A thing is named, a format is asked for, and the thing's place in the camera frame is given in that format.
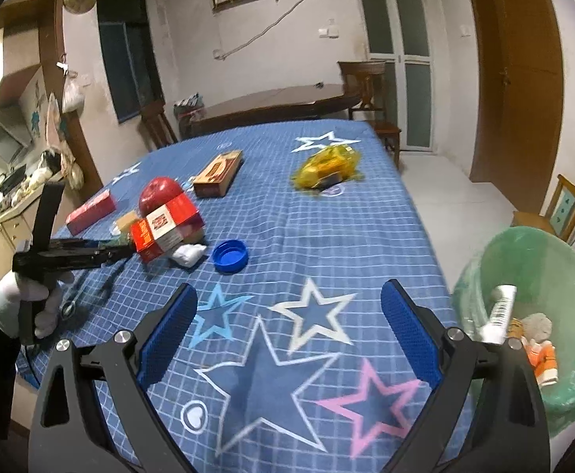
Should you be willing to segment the white gloved left hand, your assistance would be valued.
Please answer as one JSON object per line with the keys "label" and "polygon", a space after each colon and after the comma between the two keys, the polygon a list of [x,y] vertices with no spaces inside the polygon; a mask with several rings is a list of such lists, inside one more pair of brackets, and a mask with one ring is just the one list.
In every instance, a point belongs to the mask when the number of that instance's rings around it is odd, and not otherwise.
{"label": "white gloved left hand", "polygon": [[45,339],[58,325],[64,286],[74,281],[70,271],[54,272],[52,289],[37,281],[8,272],[0,280],[0,330],[10,339],[22,336],[19,311],[23,302],[43,301],[44,307],[33,320],[33,335]]}

